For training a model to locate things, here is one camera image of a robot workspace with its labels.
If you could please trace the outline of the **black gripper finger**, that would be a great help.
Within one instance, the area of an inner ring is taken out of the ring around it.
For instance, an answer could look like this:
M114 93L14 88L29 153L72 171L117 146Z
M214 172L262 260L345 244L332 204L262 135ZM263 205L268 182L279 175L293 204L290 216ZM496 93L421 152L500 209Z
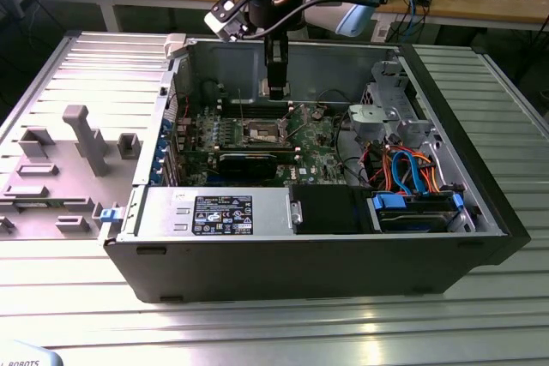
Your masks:
M288 37L267 36L264 51L269 99L282 100L287 85Z

